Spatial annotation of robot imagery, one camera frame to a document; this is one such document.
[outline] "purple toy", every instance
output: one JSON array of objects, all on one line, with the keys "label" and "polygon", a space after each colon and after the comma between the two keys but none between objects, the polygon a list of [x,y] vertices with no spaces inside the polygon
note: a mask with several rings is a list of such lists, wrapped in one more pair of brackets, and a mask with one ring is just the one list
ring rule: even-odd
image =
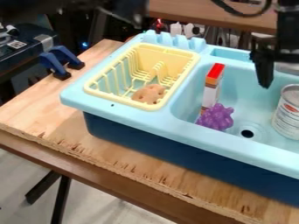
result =
[{"label": "purple toy", "polygon": [[232,113],[233,108],[225,108],[221,103],[216,103],[199,117],[196,124],[214,130],[226,130],[233,126]]}]

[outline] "plastic tray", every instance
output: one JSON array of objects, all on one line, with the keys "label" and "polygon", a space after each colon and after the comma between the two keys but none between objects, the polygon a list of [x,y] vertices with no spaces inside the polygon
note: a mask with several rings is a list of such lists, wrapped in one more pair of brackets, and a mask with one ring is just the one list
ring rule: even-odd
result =
[{"label": "plastic tray", "polygon": [[[198,62],[194,52],[166,46],[136,44],[89,79],[85,92],[146,110],[161,108]],[[149,84],[165,87],[156,104],[131,100],[131,95]]]}]

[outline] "tin can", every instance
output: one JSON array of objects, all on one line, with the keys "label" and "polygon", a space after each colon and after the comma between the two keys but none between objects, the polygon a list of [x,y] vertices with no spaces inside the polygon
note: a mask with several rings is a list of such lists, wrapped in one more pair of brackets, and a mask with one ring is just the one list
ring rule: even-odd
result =
[{"label": "tin can", "polygon": [[283,136],[299,140],[299,84],[287,85],[282,89],[272,125]]}]

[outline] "cable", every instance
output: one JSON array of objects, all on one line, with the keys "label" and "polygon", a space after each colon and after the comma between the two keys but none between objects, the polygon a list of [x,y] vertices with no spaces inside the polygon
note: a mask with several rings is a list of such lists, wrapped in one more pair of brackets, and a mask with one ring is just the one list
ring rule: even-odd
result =
[{"label": "cable", "polygon": [[217,4],[220,8],[222,8],[226,12],[233,14],[234,16],[242,17],[242,18],[258,17],[261,14],[263,14],[265,11],[267,11],[272,4],[272,0],[267,0],[264,4],[263,8],[260,11],[253,13],[253,14],[245,14],[243,12],[235,10],[233,7],[229,6],[227,3],[224,3],[222,0],[211,0],[211,1],[215,4]]}]

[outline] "workbench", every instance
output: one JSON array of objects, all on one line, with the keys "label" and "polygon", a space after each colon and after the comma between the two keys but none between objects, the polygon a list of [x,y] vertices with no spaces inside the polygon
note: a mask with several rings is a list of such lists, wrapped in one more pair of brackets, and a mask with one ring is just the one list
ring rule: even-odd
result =
[{"label": "workbench", "polygon": [[[244,13],[254,13],[261,9],[260,5],[225,2]],[[277,18],[274,8],[259,17],[235,17],[211,0],[150,0],[149,15],[153,18],[266,34],[275,34]]]},{"label": "workbench", "polygon": [[0,108],[0,148],[177,223],[297,224],[299,209],[91,136],[59,93],[122,43],[82,53],[86,67],[51,75]]}]

